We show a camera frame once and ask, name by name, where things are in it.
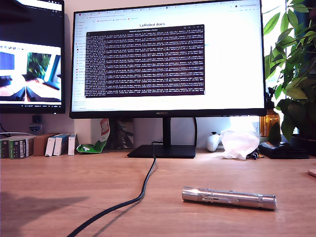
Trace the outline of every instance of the silver metal cylinder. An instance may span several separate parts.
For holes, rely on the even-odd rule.
[[[238,193],[235,191],[220,191],[214,189],[195,189],[184,187],[183,200],[208,203],[223,203],[275,210],[277,199],[274,195]]]

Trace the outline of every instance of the monitor screen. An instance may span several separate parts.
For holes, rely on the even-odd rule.
[[[72,118],[263,115],[260,0],[74,13]]]
[[[64,2],[8,7],[0,22],[1,113],[64,113]]]

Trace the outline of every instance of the black bag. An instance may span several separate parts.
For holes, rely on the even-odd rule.
[[[263,142],[259,145],[259,151],[273,159],[309,159],[306,150],[293,147],[288,143],[280,142],[279,144],[271,144]]]

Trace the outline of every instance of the monitor base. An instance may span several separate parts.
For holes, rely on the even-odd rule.
[[[161,145],[154,145],[155,156],[157,158],[194,158],[196,148],[194,145],[172,145],[164,148]],[[142,145],[127,155],[131,158],[152,158],[152,145]]]

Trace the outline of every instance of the green package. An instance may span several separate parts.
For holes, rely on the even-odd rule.
[[[109,119],[105,118],[100,121],[101,125],[101,137],[94,145],[81,144],[77,147],[77,151],[81,153],[101,153],[105,147],[110,135]]]

